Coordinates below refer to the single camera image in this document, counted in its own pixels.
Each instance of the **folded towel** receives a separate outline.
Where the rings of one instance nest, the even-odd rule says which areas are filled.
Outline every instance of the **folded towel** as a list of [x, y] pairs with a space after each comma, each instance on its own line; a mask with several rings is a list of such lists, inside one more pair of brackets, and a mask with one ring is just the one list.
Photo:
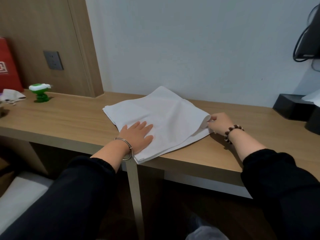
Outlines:
[[103, 111], [119, 131], [124, 125], [130, 127], [137, 121], [153, 124], [148, 133], [154, 136], [153, 141], [134, 155], [138, 164], [185, 147], [210, 134], [207, 126], [210, 115], [165, 87], [159, 87], [143, 98], [105, 106]]

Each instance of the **green toy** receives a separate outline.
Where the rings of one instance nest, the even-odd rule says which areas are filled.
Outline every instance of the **green toy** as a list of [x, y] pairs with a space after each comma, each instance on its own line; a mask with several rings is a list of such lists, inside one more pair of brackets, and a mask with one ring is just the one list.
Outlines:
[[49, 84], [33, 84], [29, 86], [29, 90], [37, 95], [37, 100], [35, 100], [35, 103], [43, 103], [48, 102], [50, 98], [48, 95], [45, 94], [49, 89], [51, 88], [51, 85]]

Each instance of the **black tissue box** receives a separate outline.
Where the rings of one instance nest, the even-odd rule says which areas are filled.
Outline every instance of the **black tissue box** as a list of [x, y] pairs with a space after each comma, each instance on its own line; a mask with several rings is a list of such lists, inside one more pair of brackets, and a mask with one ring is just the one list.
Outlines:
[[280, 94], [273, 109], [286, 119], [308, 121], [316, 105], [302, 100], [302, 97], [304, 95]]
[[320, 135], [320, 108], [317, 106], [305, 125], [308, 131]]

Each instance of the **electrical outlet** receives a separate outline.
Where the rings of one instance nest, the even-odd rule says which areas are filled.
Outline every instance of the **electrical outlet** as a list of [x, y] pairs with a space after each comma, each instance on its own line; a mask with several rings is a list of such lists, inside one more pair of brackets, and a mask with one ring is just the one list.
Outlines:
[[52, 70], [63, 70], [63, 66], [60, 60], [58, 51], [43, 51], [48, 66]]

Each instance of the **black cord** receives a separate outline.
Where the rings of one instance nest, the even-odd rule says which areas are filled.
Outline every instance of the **black cord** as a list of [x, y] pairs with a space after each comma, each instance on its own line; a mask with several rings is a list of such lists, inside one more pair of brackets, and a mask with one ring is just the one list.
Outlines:
[[315, 59], [313, 59], [312, 62], [311, 62], [311, 68], [312, 68], [315, 72], [320, 72], [319, 70], [315, 69], [315, 67], [314, 67], [314, 61], [315, 61]]
[[296, 55], [296, 51], [297, 51], [297, 48], [298, 48], [298, 46], [299, 46], [299, 44], [300, 44], [300, 41], [301, 41], [302, 37], [303, 37], [304, 34], [308, 31], [309, 27], [310, 27], [310, 25], [309, 25], [308, 27], [306, 27], [305, 30], [302, 32], [302, 34], [301, 34], [300, 37], [298, 38], [298, 41], [297, 41], [297, 43], [296, 43], [296, 46], [294, 47], [293, 54], [292, 54], [292, 58], [293, 58], [293, 60], [294, 60], [295, 62], [304, 62], [304, 61], [308, 60], [308, 59], [297, 60], [296, 58], [294, 58], [294, 56]]
[[311, 15], [312, 15], [313, 11], [316, 10], [316, 9], [318, 9], [318, 8], [319, 8], [319, 4], [316, 5], [316, 6], [311, 10], [311, 12], [309, 13], [308, 18], [307, 18], [307, 20], [306, 20], [306, 25], [307, 25], [307, 26], [309, 26], [309, 25], [311, 24], [310, 18], [311, 18]]

